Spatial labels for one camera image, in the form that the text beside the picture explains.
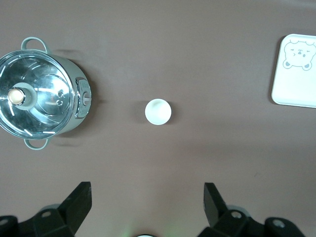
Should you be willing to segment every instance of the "white plate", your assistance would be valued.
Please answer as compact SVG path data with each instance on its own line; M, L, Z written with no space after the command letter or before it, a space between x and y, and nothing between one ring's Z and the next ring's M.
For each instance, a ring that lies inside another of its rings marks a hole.
M272 99L281 105L316 108L316 37L288 35L280 46Z

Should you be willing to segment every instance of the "small bowl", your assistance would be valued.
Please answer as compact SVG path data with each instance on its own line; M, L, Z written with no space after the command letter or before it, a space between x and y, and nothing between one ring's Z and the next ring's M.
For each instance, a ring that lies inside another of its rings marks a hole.
M171 117L171 107L165 100L154 99L145 108L147 120L154 125L162 125Z

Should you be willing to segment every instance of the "pot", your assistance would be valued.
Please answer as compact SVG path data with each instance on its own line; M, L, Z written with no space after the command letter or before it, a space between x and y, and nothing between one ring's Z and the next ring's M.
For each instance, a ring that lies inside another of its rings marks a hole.
M27 49L38 40L44 50ZM52 136L70 131L86 117L91 90L82 70L68 59L51 54L39 38L23 40L21 50L0 59L0 126L41 150ZM42 147L30 140L45 139Z

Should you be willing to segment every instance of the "glass lid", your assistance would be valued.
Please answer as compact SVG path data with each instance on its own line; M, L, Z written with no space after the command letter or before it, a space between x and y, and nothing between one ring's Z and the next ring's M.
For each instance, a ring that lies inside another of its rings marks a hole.
M65 70L45 53L19 50L0 59L0 125L25 139L59 132L73 112Z

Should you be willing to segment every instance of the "brown tabletop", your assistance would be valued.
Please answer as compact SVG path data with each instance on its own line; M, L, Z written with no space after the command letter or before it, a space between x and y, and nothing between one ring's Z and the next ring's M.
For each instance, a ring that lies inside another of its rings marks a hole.
M90 181L77 237L195 237L214 182L258 222L315 236L316 111L271 99L281 40L316 35L313 1L2 0L0 22L1 56L39 37L93 94L41 151L0 129L0 215L26 220ZM172 107L165 125L145 118L155 98Z

